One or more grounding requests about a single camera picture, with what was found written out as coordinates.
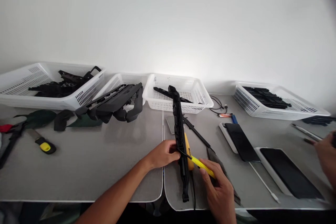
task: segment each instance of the black cable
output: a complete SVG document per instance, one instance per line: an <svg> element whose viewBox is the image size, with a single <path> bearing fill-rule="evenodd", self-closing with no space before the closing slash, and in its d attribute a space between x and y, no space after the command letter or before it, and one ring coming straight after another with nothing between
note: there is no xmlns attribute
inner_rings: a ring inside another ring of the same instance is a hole
<svg viewBox="0 0 336 224"><path fill-rule="evenodd" d="M212 112L216 113L216 114L226 114L228 112L228 106L227 105L222 105L222 102L215 96L210 96L212 100L214 100L215 102L217 102L217 104L219 105L219 108L209 108ZM225 109L225 112L223 113L218 113L214 110L219 110L219 109Z"/></svg>
<svg viewBox="0 0 336 224"><path fill-rule="evenodd" d="M196 210L196 194L195 194L195 182L194 182L194 175L193 175L193 171L190 171L190 177L191 177L191 181L192 181L192 190L194 192L194 210Z"/></svg>

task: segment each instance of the yellow utility knife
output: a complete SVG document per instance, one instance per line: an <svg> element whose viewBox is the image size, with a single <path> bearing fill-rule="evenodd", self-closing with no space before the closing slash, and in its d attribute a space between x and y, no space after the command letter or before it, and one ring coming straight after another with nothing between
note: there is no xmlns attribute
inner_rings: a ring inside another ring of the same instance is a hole
<svg viewBox="0 0 336 224"><path fill-rule="evenodd" d="M51 142L48 142L43 136L41 136L39 133L37 133L34 129L26 129L29 135L31 135L35 139L35 143L37 143L40 146L41 151L43 151L45 154L53 154L56 151L55 145L53 145Z"/></svg>
<svg viewBox="0 0 336 224"><path fill-rule="evenodd" d="M187 149L188 154L183 153L182 151L180 151L179 149L177 149L181 154L185 155L186 157L188 157L194 164L196 164L198 166L198 168L203 168L204 170L206 170L206 172L213 177L214 179L216 179L216 176L214 174L214 172L212 170L210 170L208 167L206 167L201 161L199 161L197 158L195 158L194 156L191 155L190 152L190 146L189 146L189 142L187 139L187 135L186 133L184 133L184 138L185 138L185 148ZM193 163L190 164L190 161L188 160L188 168L189 170L193 170L194 165Z"/></svg>

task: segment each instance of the gray table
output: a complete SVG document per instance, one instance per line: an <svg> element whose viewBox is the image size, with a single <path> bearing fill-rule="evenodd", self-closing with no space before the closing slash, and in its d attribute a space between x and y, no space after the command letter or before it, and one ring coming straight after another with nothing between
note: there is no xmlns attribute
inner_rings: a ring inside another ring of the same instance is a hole
<svg viewBox="0 0 336 224"><path fill-rule="evenodd" d="M32 111L2 106L1 117ZM162 141L162 111L146 104L130 123L112 117L101 127L55 132L51 123L37 131L57 152L44 154L24 133L0 170L0 201L95 201ZM155 201L162 185L162 169L149 172L131 201Z"/></svg>
<svg viewBox="0 0 336 224"><path fill-rule="evenodd" d="M228 112L234 113L238 123L244 130L247 138L253 147L282 148L302 172L310 179L316 188L326 198L327 202L316 200L297 199L283 194L261 163L253 164L269 188L277 195L281 204L278 204L271 197L265 186L262 184L252 167L243 162L237 154L234 154L229 147L224 135L219 129L219 123L231 123L230 118L219 118L209 109L199 114L186 114L188 119L202 136L209 142L220 160L223 162L228 176L241 198L243 208L246 209L334 209L335 198L332 194L331 185L323 174L319 165L314 147L305 143L302 139L304 134L293 128L291 121L263 119L250 117L232 96L216 95L222 104L229 106ZM173 139L168 124L165 120L172 113L164 112L164 139ZM207 158L206 147L199 138L185 126L188 136L191 153L197 158ZM315 128L322 135L323 129ZM175 163L164 168L164 189L167 200L171 207L177 211L193 209L193 194L191 184L189 186L190 201L182 202L182 182L179 166ZM194 170L194 181L196 190L196 209L208 209L205 188L199 170Z"/></svg>

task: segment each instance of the smartphone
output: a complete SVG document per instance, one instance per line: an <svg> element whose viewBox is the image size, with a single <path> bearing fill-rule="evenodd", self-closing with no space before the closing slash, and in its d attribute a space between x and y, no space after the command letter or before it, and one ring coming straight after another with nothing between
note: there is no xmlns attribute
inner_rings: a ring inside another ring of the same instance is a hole
<svg viewBox="0 0 336 224"><path fill-rule="evenodd" d="M324 199L317 188L282 150L260 148L260 152L294 197Z"/></svg>
<svg viewBox="0 0 336 224"><path fill-rule="evenodd" d="M256 151L253 149L239 124L225 123L225 128L227 129L240 158L244 162L260 162Z"/></svg>

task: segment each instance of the finger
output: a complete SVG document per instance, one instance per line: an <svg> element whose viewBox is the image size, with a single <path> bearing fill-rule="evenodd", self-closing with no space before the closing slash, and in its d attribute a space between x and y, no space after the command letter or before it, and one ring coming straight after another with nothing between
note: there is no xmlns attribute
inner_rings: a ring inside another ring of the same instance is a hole
<svg viewBox="0 0 336 224"><path fill-rule="evenodd" d="M202 179L204 181L205 189L207 191L206 193L208 195L215 195L216 194L216 190L215 190L214 186L211 183L210 176L207 173L207 171L205 169L201 168L199 172L200 172L200 174L202 176Z"/></svg>
<svg viewBox="0 0 336 224"><path fill-rule="evenodd" d="M321 142L328 143L331 145L333 139L334 139L334 133L336 131L331 131Z"/></svg>
<svg viewBox="0 0 336 224"><path fill-rule="evenodd" d="M179 152L174 152L172 154L169 154L169 163L175 161L175 160L179 160L181 157L181 154Z"/></svg>
<svg viewBox="0 0 336 224"><path fill-rule="evenodd" d="M221 166L218 163L212 162L208 159L199 159L199 160L203 164L205 164L206 167L208 167L210 170L213 171L219 185L225 185L225 184L227 184L227 182L229 182L227 177L224 175L224 172L223 172Z"/></svg>
<svg viewBox="0 0 336 224"><path fill-rule="evenodd" d="M176 140L175 140L175 139L173 139L173 140L164 140L163 142L164 142L166 151L169 151L169 149L170 149L172 146L176 145Z"/></svg>

